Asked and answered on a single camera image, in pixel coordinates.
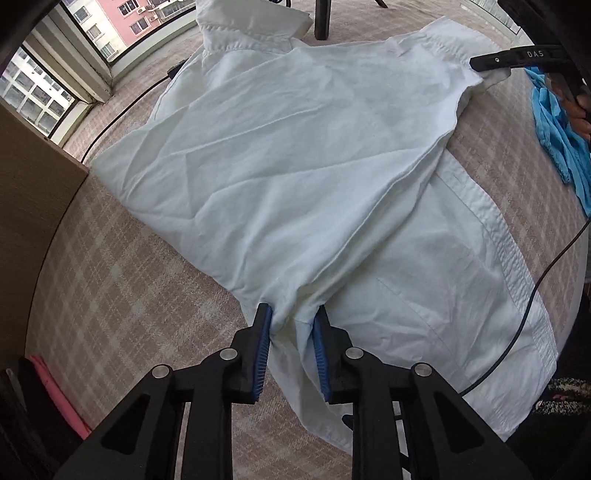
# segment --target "plaid tablecloth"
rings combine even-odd
[[[330,43],[381,40],[446,15],[502,48],[509,40],[456,1],[335,0]],[[294,7],[313,14],[312,0]],[[312,33],[304,38],[318,44]],[[89,141],[132,98],[200,42],[185,35],[168,55],[148,62],[95,108],[66,150],[80,157]],[[535,138],[531,85],[523,72],[471,100],[449,150],[500,207],[534,278],[584,223],[578,201],[560,182]],[[98,145],[141,125],[161,90],[146,97]],[[541,295],[560,336],[579,262],[573,249],[547,277]],[[243,327],[236,300],[132,218],[89,177],[68,209],[41,271],[27,351],[42,355],[81,416],[97,425],[153,365],[182,368],[226,346]],[[233,410],[237,478],[345,479],[351,458],[308,434],[267,376],[261,402]]]

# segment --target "white shirt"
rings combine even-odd
[[[269,369],[303,425],[351,449],[320,396],[311,322],[385,362],[431,363],[456,389],[488,369],[533,287],[490,197],[444,148],[497,46],[440,19],[386,41],[309,47],[307,14],[197,3],[204,43],[148,123],[93,162],[138,219],[240,301],[274,309]],[[467,400],[503,438],[556,360],[537,297],[518,344]]]

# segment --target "pink cloth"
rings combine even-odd
[[[37,375],[39,375],[39,378],[45,386],[49,397],[60,411],[65,421],[67,421],[68,425],[72,427],[78,435],[80,435],[82,440],[84,440],[86,437],[88,437],[88,435],[90,435],[92,430],[76,413],[76,410],[74,410],[72,404],[70,404],[69,400],[63,394],[60,387],[57,386],[57,383],[51,376],[51,373],[47,368],[43,358],[41,358],[39,355],[30,355],[28,359],[35,366]]]

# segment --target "metal rivet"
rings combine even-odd
[[[429,364],[417,364],[414,371],[419,377],[428,377],[433,373],[433,369]]]
[[[152,369],[152,375],[154,378],[164,378],[169,372],[170,369],[166,365],[157,365]]]
[[[356,346],[352,346],[351,348],[347,348],[345,355],[353,360],[357,360],[358,358],[363,357],[363,350],[361,350],[361,348],[357,348]]]
[[[234,360],[238,356],[238,352],[233,348],[225,348],[220,352],[222,360]]]

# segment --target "pink building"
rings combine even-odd
[[[162,23],[148,0],[97,1],[127,47]]]

